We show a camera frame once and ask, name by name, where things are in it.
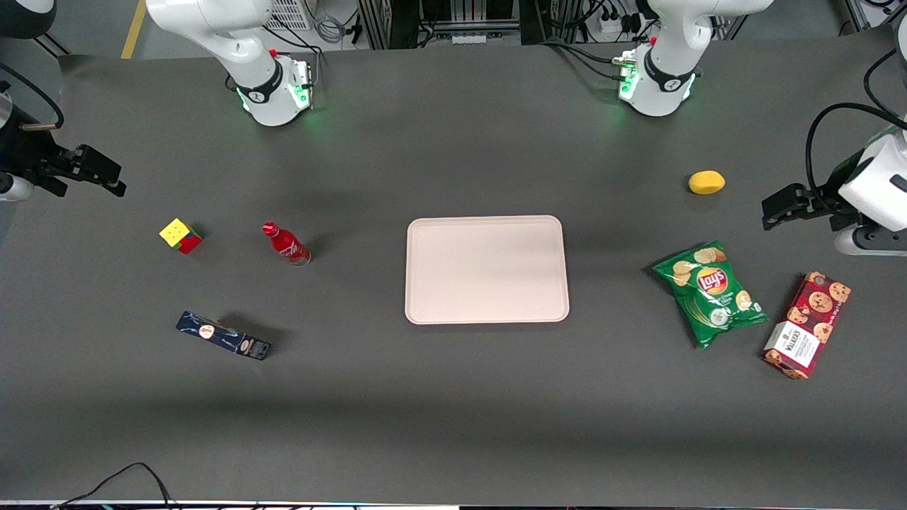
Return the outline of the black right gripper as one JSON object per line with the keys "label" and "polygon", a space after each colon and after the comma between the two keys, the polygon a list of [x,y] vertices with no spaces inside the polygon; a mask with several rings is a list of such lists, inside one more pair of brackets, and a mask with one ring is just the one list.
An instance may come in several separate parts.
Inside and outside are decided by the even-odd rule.
{"label": "black right gripper", "polygon": [[36,188],[64,197],[68,185],[60,179],[69,172],[77,181],[99,184],[122,198],[126,184],[122,167],[86,144],[72,151],[59,146],[49,132],[22,130],[8,122],[1,130],[1,193],[3,198],[29,198]]}

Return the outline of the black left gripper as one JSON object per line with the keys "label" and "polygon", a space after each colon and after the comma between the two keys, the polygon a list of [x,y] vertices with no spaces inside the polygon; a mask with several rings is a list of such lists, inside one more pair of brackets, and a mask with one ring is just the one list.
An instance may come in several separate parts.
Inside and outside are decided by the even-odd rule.
{"label": "black left gripper", "polygon": [[857,210],[840,195],[840,188],[853,172],[856,171],[864,152],[855,152],[845,161],[840,162],[830,172],[825,184],[816,185],[813,172],[813,158],[806,155],[806,177],[809,188],[802,183],[792,183],[778,191],[778,201],[762,201],[762,229],[768,232],[781,224],[802,220],[809,216],[809,206],[813,196],[822,203],[823,209],[830,215],[853,216]]}

